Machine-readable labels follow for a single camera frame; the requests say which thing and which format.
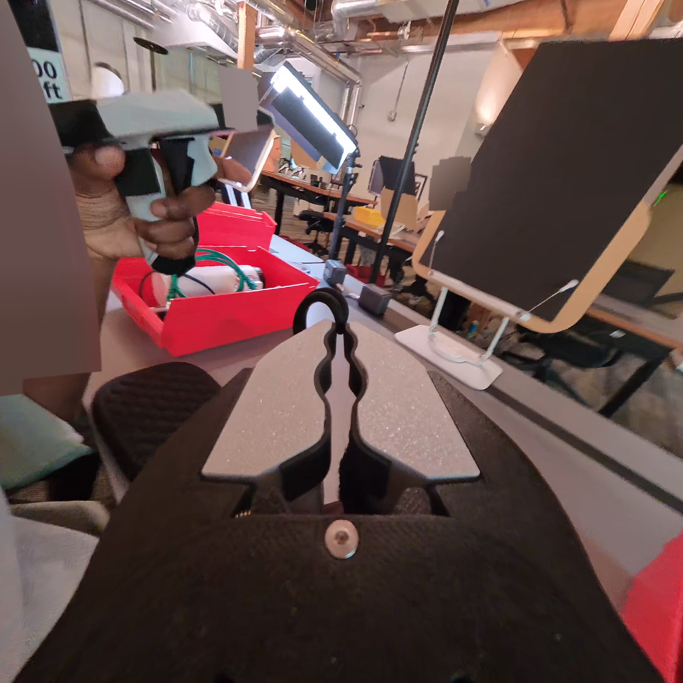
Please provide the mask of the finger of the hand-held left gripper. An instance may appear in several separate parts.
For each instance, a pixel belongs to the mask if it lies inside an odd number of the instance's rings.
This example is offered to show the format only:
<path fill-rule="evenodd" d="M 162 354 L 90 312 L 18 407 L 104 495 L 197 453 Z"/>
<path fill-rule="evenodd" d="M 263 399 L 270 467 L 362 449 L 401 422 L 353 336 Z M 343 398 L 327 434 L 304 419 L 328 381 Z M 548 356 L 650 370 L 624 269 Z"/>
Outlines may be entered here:
<path fill-rule="evenodd" d="M 157 138 L 220 129 L 215 110 L 183 90 L 102 98 L 96 107 L 107 131 L 122 144 L 148 145 Z"/>

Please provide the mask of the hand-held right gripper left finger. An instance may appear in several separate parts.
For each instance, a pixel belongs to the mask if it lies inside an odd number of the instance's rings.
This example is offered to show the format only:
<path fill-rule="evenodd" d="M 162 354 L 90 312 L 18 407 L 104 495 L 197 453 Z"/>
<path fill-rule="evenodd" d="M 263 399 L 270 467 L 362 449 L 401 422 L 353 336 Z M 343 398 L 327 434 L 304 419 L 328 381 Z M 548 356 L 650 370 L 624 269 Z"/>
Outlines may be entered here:
<path fill-rule="evenodd" d="M 209 453 L 203 477 L 278 488 L 286 501 L 320 486 L 330 467 L 326 392 L 335 339 L 333 322 L 322 320 L 259 360 Z"/>

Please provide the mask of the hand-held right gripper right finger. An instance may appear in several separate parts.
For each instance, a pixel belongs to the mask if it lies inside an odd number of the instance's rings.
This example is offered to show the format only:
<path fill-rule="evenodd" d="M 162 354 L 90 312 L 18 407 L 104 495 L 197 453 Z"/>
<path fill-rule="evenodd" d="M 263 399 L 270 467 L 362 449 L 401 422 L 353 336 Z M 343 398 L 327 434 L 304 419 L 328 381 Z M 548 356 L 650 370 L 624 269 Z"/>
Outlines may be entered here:
<path fill-rule="evenodd" d="M 391 514 L 408 489 L 470 483 L 481 472 L 425 366 L 364 324 L 344 333 L 354 394 L 339 466 L 347 513 Z"/>

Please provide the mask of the red plastic bin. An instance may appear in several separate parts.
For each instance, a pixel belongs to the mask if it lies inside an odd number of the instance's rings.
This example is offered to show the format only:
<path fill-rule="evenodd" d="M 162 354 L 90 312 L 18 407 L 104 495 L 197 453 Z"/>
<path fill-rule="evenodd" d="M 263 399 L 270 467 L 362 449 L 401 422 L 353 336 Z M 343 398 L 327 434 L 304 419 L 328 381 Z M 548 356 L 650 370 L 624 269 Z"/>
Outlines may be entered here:
<path fill-rule="evenodd" d="M 292 327 L 295 312 L 319 280 L 261 247 L 210 247 L 238 265 L 256 266 L 266 288 L 254 293 L 233 293 L 181 298 L 171 303 L 163 318 L 154 302 L 142 258 L 127 258 L 115 269 L 112 288 L 136 325 L 172 356 L 183 356 L 252 339 Z"/>
<path fill-rule="evenodd" d="M 621 617 L 663 680 L 681 682 L 682 535 L 634 577 Z"/>

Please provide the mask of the person's left hand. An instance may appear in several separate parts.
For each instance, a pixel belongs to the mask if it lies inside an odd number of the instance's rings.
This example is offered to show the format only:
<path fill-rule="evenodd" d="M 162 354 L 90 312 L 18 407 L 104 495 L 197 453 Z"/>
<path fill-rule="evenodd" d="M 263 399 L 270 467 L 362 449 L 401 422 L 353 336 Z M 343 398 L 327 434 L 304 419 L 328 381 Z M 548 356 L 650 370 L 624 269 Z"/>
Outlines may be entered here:
<path fill-rule="evenodd" d="M 134 218 L 115 185 L 124 169 L 124 151 L 115 145 L 86 144 L 68 156 L 76 207 L 88 250 L 103 260 L 142 255 L 140 239 L 161 258 L 181 260 L 195 253 L 192 219 L 215 200 L 213 181 L 178 196 L 152 201 L 153 221 Z"/>

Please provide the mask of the black pole with round disc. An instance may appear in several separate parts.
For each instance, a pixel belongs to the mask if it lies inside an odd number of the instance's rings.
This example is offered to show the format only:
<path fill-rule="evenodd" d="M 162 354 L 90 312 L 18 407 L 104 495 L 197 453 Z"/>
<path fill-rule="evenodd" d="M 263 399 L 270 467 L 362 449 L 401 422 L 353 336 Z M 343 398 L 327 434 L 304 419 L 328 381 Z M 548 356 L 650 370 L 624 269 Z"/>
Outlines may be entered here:
<path fill-rule="evenodd" d="M 443 60 L 446 47 L 448 45 L 451 28 L 457 13 L 459 1 L 449 1 L 446 7 L 446 12 L 443 16 L 439 35 L 431 56 L 430 67 L 426 75 L 426 80 L 422 89 L 422 95 L 417 107 L 417 112 L 414 116 L 413 126 L 406 145 L 404 157 L 399 167 L 397 175 L 397 183 L 394 189 L 390 205 L 388 207 L 387 218 L 385 220 L 385 227 L 382 231 L 376 256 L 371 268 L 369 277 L 369 284 L 376 284 L 378 275 L 380 273 L 381 264 L 387 249 L 388 239 L 393 228 L 393 223 L 396 218 L 396 213 L 399 208 L 399 203 L 403 193 L 404 185 L 408 177 L 409 166 L 413 162 L 414 151 L 418 145 L 419 137 L 422 132 L 422 127 L 428 107 L 430 104 L 431 95 L 439 74 L 440 64 Z"/>
<path fill-rule="evenodd" d="M 133 38 L 134 42 L 141 48 L 145 49 L 149 53 L 149 70 L 152 92 L 157 91 L 157 64 L 156 56 L 165 57 L 169 54 L 169 50 L 147 38 L 142 38 L 135 36 Z"/>

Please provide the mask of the black textured cushion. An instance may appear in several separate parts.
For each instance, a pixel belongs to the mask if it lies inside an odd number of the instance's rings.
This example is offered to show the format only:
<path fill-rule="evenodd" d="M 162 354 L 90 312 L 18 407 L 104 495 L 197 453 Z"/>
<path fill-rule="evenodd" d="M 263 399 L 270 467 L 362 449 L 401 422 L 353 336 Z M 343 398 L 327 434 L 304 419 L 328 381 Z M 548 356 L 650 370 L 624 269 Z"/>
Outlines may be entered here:
<path fill-rule="evenodd" d="M 169 362 L 109 380 L 96 392 L 91 416 L 97 434 L 132 482 L 177 429 L 221 386 L 186 362 Z"/>

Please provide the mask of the dark grey cube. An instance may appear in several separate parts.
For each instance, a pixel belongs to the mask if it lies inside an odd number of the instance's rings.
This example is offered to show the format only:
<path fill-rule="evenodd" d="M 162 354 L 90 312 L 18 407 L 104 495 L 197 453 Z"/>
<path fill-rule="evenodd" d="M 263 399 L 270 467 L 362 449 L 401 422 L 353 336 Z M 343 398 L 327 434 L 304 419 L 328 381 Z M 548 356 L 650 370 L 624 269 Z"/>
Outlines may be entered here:
<path fill-rule="evenodd" d="M 357 302 L 362 310 L 380 318 L 387 312 L 392 295 L 376 284 L 364 284 Z"/>

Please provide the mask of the stack of red bins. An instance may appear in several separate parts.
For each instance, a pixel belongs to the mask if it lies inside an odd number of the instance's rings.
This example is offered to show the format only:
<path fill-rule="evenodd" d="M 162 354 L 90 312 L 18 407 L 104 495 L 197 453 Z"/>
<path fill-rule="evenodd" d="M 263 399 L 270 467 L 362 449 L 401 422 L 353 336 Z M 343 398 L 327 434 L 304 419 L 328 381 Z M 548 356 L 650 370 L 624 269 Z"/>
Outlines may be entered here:
<path fill-rule="evenodd" d="M 214 202 L 197 217 L 202 247 L 258 247 L 269 250 L 276 223 L 266 213 Z"/>

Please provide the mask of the white tube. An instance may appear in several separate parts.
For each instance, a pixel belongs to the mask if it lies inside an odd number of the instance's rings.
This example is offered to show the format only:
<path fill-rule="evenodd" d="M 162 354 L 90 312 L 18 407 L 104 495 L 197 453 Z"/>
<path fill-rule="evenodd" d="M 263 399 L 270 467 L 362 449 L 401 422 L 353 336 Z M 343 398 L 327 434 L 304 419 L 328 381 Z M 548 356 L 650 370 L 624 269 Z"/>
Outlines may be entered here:
<path fill-rule="evenodd" d="M 198 266 L 180 277 L 154 271 L 150 278 L 152 294 L 161 305 L 174 298 L 228 295 L 265 288 L 266 280 L 261 269 L 247 265 L 240 268 L 245 278 L 226 265 Z"/>

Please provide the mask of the LED light panel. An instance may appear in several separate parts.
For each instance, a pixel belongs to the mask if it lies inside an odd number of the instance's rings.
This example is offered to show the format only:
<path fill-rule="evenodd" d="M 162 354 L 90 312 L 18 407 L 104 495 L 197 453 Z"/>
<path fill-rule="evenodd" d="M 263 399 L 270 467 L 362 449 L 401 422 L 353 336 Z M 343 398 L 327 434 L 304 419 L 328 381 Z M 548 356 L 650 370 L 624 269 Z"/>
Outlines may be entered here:
<path fill-rule="evenodd" d="M 351 130 L 291 63 L 263 74 L 258 93 L 260 106 L 321 170 L 335 175 L 359 152 Z"/>

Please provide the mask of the wooden office desk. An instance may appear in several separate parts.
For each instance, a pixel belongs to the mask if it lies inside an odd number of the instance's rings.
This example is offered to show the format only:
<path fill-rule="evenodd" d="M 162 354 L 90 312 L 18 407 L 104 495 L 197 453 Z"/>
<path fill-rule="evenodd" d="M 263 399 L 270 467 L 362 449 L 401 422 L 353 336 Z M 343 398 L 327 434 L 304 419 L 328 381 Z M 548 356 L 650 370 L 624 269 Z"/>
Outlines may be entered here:
<path fill-rule="evenodd" d="M 343 219 L 344 225 L 341 228 L 341 236 L 349 244 L 363 244 L 368 249 L 374 250 L 378 248 L 385 226 L 383 222 L 376 226 L 361 221 L 354 215 L 344 215 Z M 394 227 L 388 236 L 387 245 L 411 254 L 414 252 L 420 236 L 419 231 L 407 230 L 400 226 Z"/>
<path fill-rule="evenodd" d="M 328 203 L 334 203 L 334 205 L 337 206 L 337 202 L 341 195 L 340 190 L 323 189 L 308 182 L 269 171 L 263 171 L 261 173 L 260 183 L 264 187 L 273 189 L 277 192 L 277 201 L 275 207 L 276 235 L 279 235 L 281 231 L 286 197 L 292 197 L 295 200 L 304 200 L 319 206 L 326 206 Z M 346 208 L 357 206 L 374 207 L 376 203 L 376 200 L 366 199 L 349 194 L 346 200 Z"/>
<path fill-rule="evenodd" d="M 643 361 L 618 392 L 599 410 L 599 414 L 610 419 L 652 377 L 672 352 L 682 352 L 682 333 L 669 334 L 653 330 L 626 316 L 594 307 L 585 313 L 577 326 L 581 326 L 588 318 L 595 320 L 589 327 L 600 331 L 604 338 L 607 338 L 607 333 L 610 332 L 610 346 Z"/>

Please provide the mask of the black board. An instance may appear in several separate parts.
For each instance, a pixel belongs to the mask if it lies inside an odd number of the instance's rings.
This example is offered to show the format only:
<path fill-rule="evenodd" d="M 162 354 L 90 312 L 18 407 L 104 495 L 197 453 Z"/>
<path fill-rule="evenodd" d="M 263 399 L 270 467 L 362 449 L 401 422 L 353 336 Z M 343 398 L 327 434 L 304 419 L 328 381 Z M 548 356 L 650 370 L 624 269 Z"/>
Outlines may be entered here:
<path fill-rule="evenodd" d="M 682 39 L 547 42 L 435 211 L 415 272 L 525 327 L 574 325 L 682 162 Z"/>
<path fill-rule="evenodd" d="M 402 163 L 402 159 L 385 156 L 376 159 L 371 167 L 368 191 L 376 196 L 379 196 L 383 189 L 395 191 Z M 411 162 L 402 192 L 420 199 L 427 179 L 427 175 L 415 171 L 414 163 Z"/>

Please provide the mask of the black office chair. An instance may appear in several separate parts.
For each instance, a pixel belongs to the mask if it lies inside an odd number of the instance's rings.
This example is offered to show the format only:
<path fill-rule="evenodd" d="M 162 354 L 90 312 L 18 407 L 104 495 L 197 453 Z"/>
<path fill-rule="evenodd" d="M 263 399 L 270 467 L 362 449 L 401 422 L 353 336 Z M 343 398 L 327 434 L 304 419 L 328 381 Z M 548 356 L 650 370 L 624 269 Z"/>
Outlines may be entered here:
<path fill-rule="evenodd" d="M 604 287 L 602 294 L 642 308 L 650 308 L 675 272 L 674 269 L 627 260 Z"/>

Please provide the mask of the person's pale sweatshirt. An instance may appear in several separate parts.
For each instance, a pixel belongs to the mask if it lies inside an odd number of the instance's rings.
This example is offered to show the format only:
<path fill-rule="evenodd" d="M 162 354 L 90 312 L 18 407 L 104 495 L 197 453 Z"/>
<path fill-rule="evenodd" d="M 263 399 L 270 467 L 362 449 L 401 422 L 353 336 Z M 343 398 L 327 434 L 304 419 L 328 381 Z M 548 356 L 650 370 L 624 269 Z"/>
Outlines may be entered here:
<path fill-rule="evenodd" d="M 1 681 L 12 682 L 81 582 L 107 511 L 90 501 L 98 454 L 71 425 L 21 394 L 1 397 Z M 85 530 L 17 516 L 8 496 L 55 476 L 52 508 L 67 502 Z"/>

